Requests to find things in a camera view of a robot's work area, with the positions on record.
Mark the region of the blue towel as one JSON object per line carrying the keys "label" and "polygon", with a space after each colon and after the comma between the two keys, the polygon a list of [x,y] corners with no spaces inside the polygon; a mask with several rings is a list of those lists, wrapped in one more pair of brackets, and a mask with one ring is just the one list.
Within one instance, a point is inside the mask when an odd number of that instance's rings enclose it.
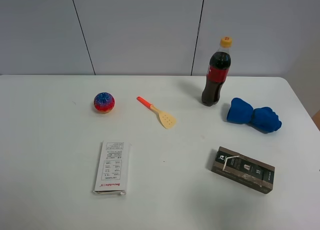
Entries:
{"label": "blue towel", "polygon": [[270,108],[253,108],[240,98],[234,98],[226,120],[235,124],[248,124],[264,133],[272,133],[281,128],[279,116]]}

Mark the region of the dark brown carton box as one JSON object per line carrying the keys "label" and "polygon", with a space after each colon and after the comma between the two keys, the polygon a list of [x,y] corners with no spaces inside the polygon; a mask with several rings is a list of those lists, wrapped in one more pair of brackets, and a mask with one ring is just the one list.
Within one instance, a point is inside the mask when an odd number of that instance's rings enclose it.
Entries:
{"label": "dark brown carton box", "polygon": [[263,194],[273,190],[275,167],[224,147],[219,147],[211,171]]}

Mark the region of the white printed carton box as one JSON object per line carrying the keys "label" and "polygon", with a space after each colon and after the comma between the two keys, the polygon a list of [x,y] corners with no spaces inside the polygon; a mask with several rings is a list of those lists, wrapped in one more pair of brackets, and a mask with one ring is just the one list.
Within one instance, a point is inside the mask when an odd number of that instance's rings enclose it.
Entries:
{"label": "white printed carton box", "polygon": [[93,192],[125,195],[128,188],[132,145],[123,141],[103,141]]}

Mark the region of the red blue toy donut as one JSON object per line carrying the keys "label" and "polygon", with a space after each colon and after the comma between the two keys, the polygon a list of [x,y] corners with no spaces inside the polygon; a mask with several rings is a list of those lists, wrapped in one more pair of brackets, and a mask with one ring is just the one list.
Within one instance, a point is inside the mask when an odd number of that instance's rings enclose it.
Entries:
{"label": "red blue toy donut", "polygon": [[101,92],[94,98],[93,106],[97,112],[106,114],[113,110],[115,106],[115,99],[111,94]]}

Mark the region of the cola bottle yellow cap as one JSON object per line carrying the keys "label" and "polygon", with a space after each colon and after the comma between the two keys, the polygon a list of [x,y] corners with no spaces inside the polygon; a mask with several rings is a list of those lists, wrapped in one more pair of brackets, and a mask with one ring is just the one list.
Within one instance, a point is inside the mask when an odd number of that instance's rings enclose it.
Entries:
{"label": "cola bottle yellow cap", "polygon": [[220,99],[221,88],[226,81],[230,66],[230,48],[233,39],[224,36],[220,40],[219,49],[211,56],[206,74],[206,84],[201,95],[205,106],[213,106]]}

